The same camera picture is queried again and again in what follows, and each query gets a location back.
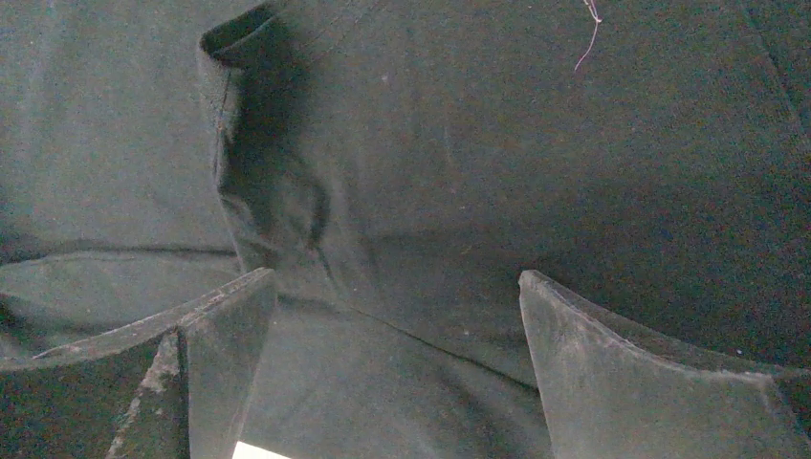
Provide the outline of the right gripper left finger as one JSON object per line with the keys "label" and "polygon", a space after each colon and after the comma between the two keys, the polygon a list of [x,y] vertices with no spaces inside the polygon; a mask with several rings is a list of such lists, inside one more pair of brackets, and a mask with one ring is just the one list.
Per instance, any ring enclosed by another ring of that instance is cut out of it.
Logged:
{"label": "right gripper left finger", "polygon": [[5,458],[229,458],[277,301],[257,269],[195,300],[1,361]]}

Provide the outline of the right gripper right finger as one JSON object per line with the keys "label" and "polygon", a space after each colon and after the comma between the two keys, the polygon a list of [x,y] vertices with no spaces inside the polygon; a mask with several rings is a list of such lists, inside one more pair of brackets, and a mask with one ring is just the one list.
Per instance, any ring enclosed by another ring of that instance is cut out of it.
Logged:
{"label": "right gripper right finger", "polygon": [[537,271],[520,308],[558,458],[806,458],[810,373],[687,344]]}

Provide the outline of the black t shirt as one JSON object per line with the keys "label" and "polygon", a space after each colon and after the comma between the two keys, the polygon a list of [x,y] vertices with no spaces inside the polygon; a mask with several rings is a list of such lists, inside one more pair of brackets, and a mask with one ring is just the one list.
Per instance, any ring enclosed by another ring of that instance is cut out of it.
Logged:
{"label": "black t shirt", "polygon": [[1,361],[257,269],[284,458],[558,458],[526,271],[810,373],[810,5],[3,2]]}

